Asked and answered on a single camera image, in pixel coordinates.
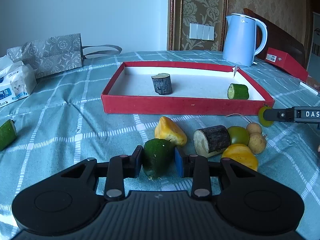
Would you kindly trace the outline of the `gilded wall frame moulding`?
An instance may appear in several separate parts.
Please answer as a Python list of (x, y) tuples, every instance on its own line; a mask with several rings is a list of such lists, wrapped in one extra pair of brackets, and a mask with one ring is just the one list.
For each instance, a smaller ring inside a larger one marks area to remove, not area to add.
[(167, 50), (180, 50), (182, 40), (183, 1), (168, 0)]

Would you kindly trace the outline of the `cut cucumber chunk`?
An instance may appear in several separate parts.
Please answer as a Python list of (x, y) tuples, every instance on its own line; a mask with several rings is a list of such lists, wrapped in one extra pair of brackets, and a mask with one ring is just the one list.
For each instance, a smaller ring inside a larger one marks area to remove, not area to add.
[(231, 100), (248, 100), (248, 87), (243, 84), (231, 83), (227, 90), (227, 97)]

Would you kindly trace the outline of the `wooden headboard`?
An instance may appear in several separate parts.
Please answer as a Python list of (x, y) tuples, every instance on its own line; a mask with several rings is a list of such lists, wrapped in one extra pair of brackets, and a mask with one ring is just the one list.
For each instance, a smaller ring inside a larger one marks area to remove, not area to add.
[(267, 43), (265, 48), (257, 55), (257, 58), (264, 60), (267, 54), (267, 49), (271, 47), (289, 53), (302, 67), (305, 68), (305, 51), (303, 45), (298, 40), (252, 10), (244, 8), (244, 13), (247, 16), (261, 20), (267, 26)]

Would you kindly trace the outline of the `yellow fruit wedge front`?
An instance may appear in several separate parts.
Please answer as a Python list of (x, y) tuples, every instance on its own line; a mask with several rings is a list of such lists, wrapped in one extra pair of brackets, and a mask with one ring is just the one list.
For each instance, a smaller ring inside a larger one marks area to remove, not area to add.
[(228, 146), (222, 153), (221, 158), (233, 159), (252, 170), (258, 170), (258, 159), (250, 148), (244, 144), (232, 144)]

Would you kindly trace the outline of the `grey patterned paper bag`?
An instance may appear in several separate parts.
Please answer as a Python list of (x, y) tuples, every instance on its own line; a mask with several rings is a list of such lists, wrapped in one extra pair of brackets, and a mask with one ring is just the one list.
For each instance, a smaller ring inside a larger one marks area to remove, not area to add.
[(80, 68), (87, 59), (121, 52), (120, 46), (112, 44), (84, 46), (80, 33), (30, 41), (7, 49), (11, 60), (29, 64), (37, 79)]

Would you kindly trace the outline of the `brown longan front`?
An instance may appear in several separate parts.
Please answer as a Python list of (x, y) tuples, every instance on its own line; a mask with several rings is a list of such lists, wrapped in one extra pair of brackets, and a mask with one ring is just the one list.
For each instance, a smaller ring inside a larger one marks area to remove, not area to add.
[(266, 139), (259, 133), (249, 135), (248, 147), (253, 154), (260, 154), (266, 148)]

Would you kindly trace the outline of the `white wall switch panel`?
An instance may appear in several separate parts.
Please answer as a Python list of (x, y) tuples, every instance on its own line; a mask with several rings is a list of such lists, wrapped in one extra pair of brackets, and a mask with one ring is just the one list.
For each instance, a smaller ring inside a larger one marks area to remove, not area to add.
[(214, 41), (214, 27), (191, 23), (189, 25), (189, 38), (195, 40)]

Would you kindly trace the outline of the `checked green bedsheet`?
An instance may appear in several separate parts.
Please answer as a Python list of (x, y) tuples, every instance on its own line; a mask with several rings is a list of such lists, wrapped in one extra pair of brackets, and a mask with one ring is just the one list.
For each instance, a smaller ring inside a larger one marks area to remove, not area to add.
[[(17, 139), (1, 152), (1, 239), (18, 228), (11, 204), (21, 190), (82, 159), (108, 161), (131, 154), (153, 138), (158, 115), (104, 112), (101, 94), (124, 61), (185, 61), (226, 64), (220, 52), (135, 52), (92, 59), (83, 67), (40, 79), (31, 96), (1, 109), (13, 120)], [(275, 122), (265, 128), (260, 173), (300, 194), (305, 212), (298, 232), (319, 239), (319, 130), (316, 125)]]

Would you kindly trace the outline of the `red shallow box tray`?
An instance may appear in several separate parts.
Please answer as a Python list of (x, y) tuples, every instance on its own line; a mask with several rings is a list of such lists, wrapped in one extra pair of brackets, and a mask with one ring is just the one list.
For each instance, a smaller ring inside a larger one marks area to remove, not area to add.
[[(152, 76), (168, 73), (172, 94), (155, 92)], [(231, 83), (248, 87), (248, 100), (231, 100)], [(274, 99), (242, 69), (211, 63), (175, 61), (123, 62), (101, 94), (108, 114), (257, 115)]]

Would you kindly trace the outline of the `large green tomato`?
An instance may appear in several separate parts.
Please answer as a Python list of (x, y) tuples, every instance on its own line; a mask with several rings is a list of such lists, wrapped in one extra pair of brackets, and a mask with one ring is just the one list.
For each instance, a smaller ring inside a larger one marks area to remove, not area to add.
[(258, 112), (258, 119), (259, 119), (259, 122), (262, 126), (264, 127), (270, 127), (272, 124), (273, 124), (273, 121), (268, 121), (264, 118), (264, 112), (267, 110), (267, 109), (271, 109), (271, 107), (269, 106), (263, 106), (261, 107), (261, 109), (259, 109), (259, 112)]

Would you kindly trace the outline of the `tissue pack with cat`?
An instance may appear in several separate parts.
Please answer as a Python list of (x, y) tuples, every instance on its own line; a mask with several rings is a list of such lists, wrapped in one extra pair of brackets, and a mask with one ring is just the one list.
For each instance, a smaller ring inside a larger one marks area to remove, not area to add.
[(37, 85), (33, 68), (22, 61), (1, 57), (1, 107), (26, 98)]

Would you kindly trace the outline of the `red cardboard box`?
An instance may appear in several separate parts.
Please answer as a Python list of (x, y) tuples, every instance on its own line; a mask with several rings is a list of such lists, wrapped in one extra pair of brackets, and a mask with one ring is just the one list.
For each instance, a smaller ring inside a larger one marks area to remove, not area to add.
[(283, 71), (300, 79), (303, 82), (307, 81), (308, 72), (287, 52), (269, 47), (265, 61), (282, 69)]

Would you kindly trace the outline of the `yellow fruit wedge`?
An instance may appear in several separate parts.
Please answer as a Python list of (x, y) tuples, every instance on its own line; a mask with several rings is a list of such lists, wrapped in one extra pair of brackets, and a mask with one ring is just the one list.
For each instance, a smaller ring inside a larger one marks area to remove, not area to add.
[(185, 132), (166, 116), (161, 116), (154, 135), (157, 139), (164, 139), (178, 146), (184, 146), (187, 143)]
[(244, 144), (232, 144), (228, 146), (222, 153), (221, 158), (233, 159), (252, 170), (258, 170), (258, 159), (250, 148)]

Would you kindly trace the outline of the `cucumber end piece far left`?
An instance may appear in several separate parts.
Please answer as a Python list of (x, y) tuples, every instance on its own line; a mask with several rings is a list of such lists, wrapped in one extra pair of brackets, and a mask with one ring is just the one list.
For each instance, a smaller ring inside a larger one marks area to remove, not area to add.
[(7, 120), (0, 127), (0, 151), (8, 147), (17, 138), (14, 120)]

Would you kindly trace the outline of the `small dark green cucumber end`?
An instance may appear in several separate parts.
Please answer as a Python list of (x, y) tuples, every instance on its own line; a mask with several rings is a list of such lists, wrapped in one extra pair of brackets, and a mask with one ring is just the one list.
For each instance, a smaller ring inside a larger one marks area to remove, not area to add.
[(142, 167), (149, 179), (161, 177), (174, 158), (175, 145), (165, 139), (151, 139), (144, 145)]

